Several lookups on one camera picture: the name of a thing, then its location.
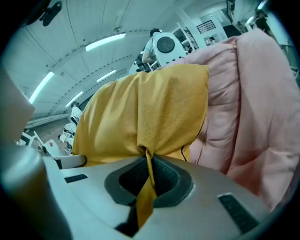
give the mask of ceiling light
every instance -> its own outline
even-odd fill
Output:
[[[257,9],[262,9],[262,8],[263,8],[263,6],[266,4],[266,2],[267,2],[267,1],[263,1],[263,2],[261,2],[261,4],[260,4],[260,5],[258,5]]]
[[[108,76],[114,74],[115,72],[116,72],[116,70],[113,70],[113,71],[109,72],[108,74],[105,74],[104,76],[100,77],[100,78],[97,80],[97,82],[99,82],[99,81],[101,81],[102,79],[104,79],[104,78],[106,78],[106,77],[108,77]]]
[[[253,20],[253,18],[254,18],[253,16],[249,17],[249,19],[247,20],[246,23],[247,23],[247,24],[251,23],[251,21]]]
[[[73,97],[72,100],[67,103],[66,107],[69,107],[71,105],[71,103],[74,102],[76,99],[78,99],[78,97],[82,94],[83,94],[83,92],[81,91],[75,97]]]
[[[54,72],[50,71],[47,76],[41,81],[41,83],[37,86],[37,88],[34,90],[33,94],[31,95],[29,102],[33,103],[34,100],[37,98],[38,94],[40,93],[40,91],[43,89],[43,87],[45,87],[45,85],[47,84],[47,82],[49,82],[49,80],[53,77]]]
[[[109,42],[112,42],[112,41],[115,41],[115,40],[118,40],[118,39],[122,39],[122,38],[125,37],[125,35],[126,35],[126,33],[121,33],[121,34],[113,35],[111,37],[103,38],[103,39],[101,39],[97,42],[94,42],[94,43],[91,43],[91,44],[87,45],[85,47],[85,50],[88,52],[88,51],[94,49],[95,47],[99,47],[103,44],[106,44],[106,43],[109,43]]]

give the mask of quilted fabric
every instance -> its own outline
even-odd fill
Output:
[[[178,63],[210,69],[208,114],[191,161],[221,171],[273,210],[294,187],[300,155],[300,91],[281,49],[256,29]]]

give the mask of person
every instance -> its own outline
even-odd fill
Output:
[[[79,109],[77,102],[72,102],[71,107],[72,107],[72,112],[71,112],[71,120],[76,124],[79,123],[79,119],[81,118],[81,115],[83,114],[82,111]]]
[[[245,25],[241,24],[240,21],[238,21],[238,23],[236,24],[236,26],[238,27],[238,29],[240,30],[241,33],[248,32],[248,30],[247,30],[247,28],[245,27]]]
[[[257,28],[261,29],[264,31],[266,34],[268,34],[270,37],[272,37],[277,43],[277,39],[274,36],[273,32],[271,31],[269,25],[267,24],[267,19],[268,15],[264,13],[261,9],[256,11],[256,17],[255,17],[255,25]]]
[[[216,43],[214,37],[210,37],[210,45],[214,45]]]
[[[63,132],[67,137],[74,137],[76,132],[76,124],[73,122],[66,124]]]
[[[155,62],[155,53],[153,49],[153,37],[157,34],[161,33],[161,30],[154,28],[150,31],[150,40],[147,42],[144,53],[142,55],[143,63],[152,63]]]
[[[67,137],[64,134],[59,134],[58,139],[62,141],[63,143],[67,144],[67,148],[72,149],[74,138],[73,137]]]

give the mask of yellow cloth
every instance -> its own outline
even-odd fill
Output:
[[[189,160],[207,112],[208,80],[208,67],[194,64],[136,73],[101,87],[80,118],[73,153],[85,155],[86,166],[147,156],[150,177],[136,204],[139,227],[156,197],[153,154]]]

